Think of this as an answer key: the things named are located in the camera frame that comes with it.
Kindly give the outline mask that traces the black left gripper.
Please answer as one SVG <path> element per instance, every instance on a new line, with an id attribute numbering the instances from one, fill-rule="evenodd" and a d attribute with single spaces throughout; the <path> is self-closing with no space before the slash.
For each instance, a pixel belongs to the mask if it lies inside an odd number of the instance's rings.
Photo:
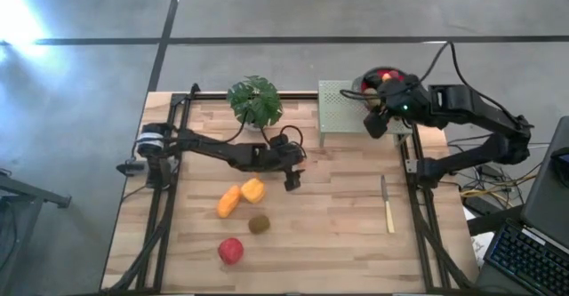
<path id="1" fill-rule="evenodd" d="M 300 165 L 306 159 L 306 152 L 297 143 L 287 143 L 276 148 L 263 148 L 255 162 L 256 172 L 273 172 L 291 170 L 285 173 L 284 187 L 286 191 L 293 191 L 301 186 L 301 174 L 305 171 Z"/>

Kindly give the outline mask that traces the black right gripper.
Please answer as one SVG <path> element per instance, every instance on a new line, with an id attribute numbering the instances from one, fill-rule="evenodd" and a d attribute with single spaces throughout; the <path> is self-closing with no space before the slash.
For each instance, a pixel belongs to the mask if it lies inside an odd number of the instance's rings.
<path id="1" fill-rule="evenodd" d="M 429 95 L 421 83 L 386 82 L 377 88 L 382 109 L 371 111 L 363 123 L 373 139 L 379 139 L 388 129 L 392 117 L 410 122 L 425 122 L 429 112 Z"/>

